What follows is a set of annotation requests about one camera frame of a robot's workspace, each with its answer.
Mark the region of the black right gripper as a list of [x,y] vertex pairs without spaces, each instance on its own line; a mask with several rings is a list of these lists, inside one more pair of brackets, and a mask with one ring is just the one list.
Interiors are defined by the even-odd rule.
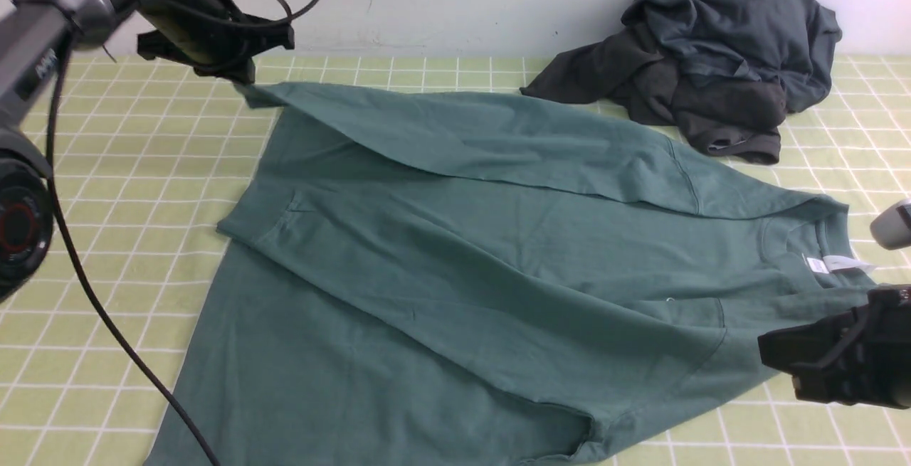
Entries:
[[865,306],[758,338],[762,364],[811,403],[910,408],[908,285],[868,293]]

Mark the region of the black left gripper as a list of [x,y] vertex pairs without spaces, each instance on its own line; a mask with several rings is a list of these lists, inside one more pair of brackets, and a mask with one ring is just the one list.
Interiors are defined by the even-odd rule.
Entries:
[[171,60],[237,85],[255,83],[255,55],[293,48],[291,25],[248,15],[232,0],[141,0],[139,14],[155,26],[137,38],[141,57]]

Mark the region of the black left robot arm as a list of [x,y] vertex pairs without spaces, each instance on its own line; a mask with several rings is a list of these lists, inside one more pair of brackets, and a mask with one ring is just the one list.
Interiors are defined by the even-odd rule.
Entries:
[[2,265],[6,300],[48,254],[54,214],[46,181],[51,162],[21,132],[52,80],[62,83],[75,51],[95,50],[131,16],[153,31],[137,38],[144,60],[168,60],[201,77],[250,85],[253,58],[290,50],[292,25],[241,11],[232,0],[12,0],[1,25]]

